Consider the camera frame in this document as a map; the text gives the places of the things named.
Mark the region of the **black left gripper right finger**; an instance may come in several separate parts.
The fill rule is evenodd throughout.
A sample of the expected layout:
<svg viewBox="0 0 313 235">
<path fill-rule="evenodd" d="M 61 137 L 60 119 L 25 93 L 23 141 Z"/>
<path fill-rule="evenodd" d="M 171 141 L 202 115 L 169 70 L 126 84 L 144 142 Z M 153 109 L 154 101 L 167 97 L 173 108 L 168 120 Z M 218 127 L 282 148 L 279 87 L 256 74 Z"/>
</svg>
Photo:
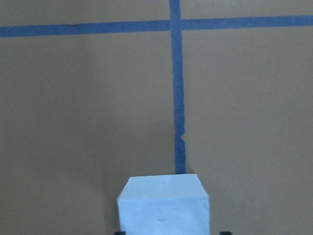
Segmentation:
<svg viewBox="0 0 313 235">
<path fill-rule="evenodd" d="M 219 235 L 231 235 L 230 231 L 220 231 Z"/>
</svg>

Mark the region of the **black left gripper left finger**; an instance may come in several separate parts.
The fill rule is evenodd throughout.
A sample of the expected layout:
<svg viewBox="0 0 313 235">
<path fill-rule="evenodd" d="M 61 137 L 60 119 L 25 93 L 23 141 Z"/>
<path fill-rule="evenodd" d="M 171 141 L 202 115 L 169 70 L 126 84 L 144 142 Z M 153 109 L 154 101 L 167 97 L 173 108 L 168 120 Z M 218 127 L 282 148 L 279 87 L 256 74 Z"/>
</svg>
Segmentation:
<svg viewBox="0 0 313 235">
<path fill-rule="evenodd" d="M 125 235 L 125 231 L 117 231 L 114 235 Z"/>
</svg>

